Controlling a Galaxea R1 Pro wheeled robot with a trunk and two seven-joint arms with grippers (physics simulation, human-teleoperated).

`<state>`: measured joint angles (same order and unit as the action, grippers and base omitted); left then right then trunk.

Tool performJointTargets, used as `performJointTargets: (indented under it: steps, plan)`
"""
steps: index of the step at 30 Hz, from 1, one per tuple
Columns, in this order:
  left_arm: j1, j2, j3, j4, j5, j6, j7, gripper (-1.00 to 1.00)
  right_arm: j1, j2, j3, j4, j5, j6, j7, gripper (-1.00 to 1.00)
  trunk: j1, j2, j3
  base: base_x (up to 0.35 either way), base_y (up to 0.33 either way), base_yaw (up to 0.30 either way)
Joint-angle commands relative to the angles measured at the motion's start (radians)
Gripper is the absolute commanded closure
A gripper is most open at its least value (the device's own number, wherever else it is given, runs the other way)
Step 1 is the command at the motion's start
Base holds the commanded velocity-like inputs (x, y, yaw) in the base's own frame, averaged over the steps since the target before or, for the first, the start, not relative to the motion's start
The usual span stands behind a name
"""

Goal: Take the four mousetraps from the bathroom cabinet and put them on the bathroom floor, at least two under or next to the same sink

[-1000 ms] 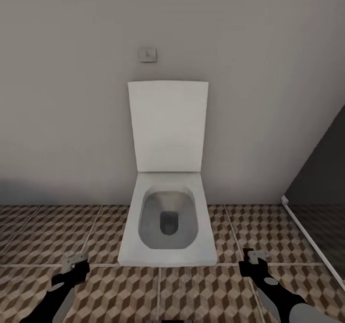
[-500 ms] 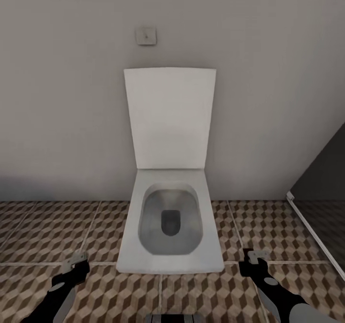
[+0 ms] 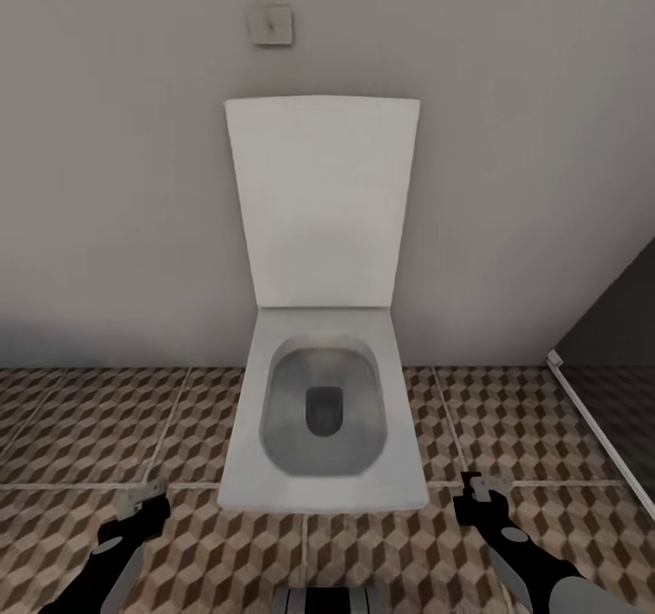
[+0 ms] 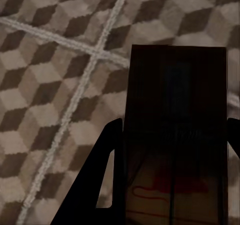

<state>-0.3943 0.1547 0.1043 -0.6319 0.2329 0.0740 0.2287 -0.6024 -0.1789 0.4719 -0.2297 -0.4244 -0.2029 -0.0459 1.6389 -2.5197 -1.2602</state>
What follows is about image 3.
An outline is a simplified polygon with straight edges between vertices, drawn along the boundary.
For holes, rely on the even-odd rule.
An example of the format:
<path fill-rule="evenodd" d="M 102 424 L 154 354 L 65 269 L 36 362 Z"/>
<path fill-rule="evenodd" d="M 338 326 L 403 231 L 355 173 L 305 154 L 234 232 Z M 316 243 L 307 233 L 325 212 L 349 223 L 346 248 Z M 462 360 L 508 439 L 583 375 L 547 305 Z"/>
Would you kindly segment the mousetrap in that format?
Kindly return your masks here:
<path fill-rule="evenodd" d="M 480 478 L 482 477 L 481 472 L 463 472 L 461 471 L 461 476 L 463 479 L 464 487 L 469 492 L 469 494 L 475 493 L 475 489 L 470 485 L 469 480 L 471 478 Z"/>
<path fill-rule="evenodd" d="M 142 502 L 139 507 L 147 508 L 149 506 L 155 505 L 156 503 L 163 503 L 165 499 L 166 499 L 166 493 L 163 493 L 162 495 L 159 495 L 159 497 L 154 497 L 151 498 L 150 500 L 145 500 L 145 502 Z"/>

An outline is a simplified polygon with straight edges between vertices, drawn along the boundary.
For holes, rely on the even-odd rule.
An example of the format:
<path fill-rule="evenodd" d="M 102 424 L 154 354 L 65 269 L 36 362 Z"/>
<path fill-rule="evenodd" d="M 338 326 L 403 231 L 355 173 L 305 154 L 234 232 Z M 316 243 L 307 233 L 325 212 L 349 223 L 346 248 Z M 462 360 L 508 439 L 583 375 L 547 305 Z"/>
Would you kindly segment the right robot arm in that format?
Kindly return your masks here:
<path fill-rule="evenodd" d="M 489 559 L 499 580 L 530 614 L 650 614 L 611 596 L 567 560 L 557 560 L 536 546 L 509 519 L 507 499 L 495 489 L 513 487 L 507 475 L 471 478 L 475 493 L 464 488 L 454 497 L 460 526 L 475 526 L 489 545 Z"/>

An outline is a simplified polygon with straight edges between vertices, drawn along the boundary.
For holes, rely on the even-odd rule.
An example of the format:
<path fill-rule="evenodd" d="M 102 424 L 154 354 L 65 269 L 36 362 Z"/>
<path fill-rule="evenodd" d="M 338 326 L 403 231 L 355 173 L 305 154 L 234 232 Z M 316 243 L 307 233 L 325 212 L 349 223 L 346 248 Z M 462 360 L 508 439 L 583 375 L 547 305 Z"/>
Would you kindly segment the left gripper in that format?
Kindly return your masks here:
<path fill-rule="evenodd" d="M 160 535 L 163 531 L 164 521 L 169 518 L 171 511 L 169 510 L 169 499 L 165 499 L 163 503 L 156 503 L 155 505 L 147 508 L 139 507 L 138 513 L 133 517 L 126 520 L 112 520 L 98 530 L 98 543 L 103 542 L 103 539 L 117 533 L 122 528 L 137 528 L 141 534 L 141 543 Z"/>

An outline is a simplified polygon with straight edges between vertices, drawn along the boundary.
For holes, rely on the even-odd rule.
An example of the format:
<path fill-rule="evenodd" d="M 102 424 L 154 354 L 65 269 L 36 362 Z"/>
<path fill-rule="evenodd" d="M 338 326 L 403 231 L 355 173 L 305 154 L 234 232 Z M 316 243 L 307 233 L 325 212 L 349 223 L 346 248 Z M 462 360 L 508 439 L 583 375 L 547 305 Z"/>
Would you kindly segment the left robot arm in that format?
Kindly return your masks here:
<path fill-rule="evenodd" d="M 169 499 L 147 508 L 145 500 L 169 490 L 160 480 L 122 494 L 118 498 L 117 520 L 98 530 L 98 547 L 83 571 L 37 614 L 118 614 L 142 573 L 146 540 L 160 535 L 169 518 Z"/>

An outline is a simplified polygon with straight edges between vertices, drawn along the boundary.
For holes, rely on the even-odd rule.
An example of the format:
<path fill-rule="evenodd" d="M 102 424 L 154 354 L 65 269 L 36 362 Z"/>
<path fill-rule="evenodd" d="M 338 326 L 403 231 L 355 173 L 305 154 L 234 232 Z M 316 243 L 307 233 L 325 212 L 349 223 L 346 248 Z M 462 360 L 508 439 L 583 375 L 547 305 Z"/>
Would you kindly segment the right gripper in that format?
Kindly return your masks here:
<path fill-rule="evenodd" d="M 497 514 L 509 519 L 507 499 L 503 495 L 493 492 L 491 502 L 477 502 L 472 494 L 464 488 L 463 496 L 454 497 L 454 508 L 457 522 L 460 526 L 475 526 L 480 532 L 480 521 L 488 514 Z"/>

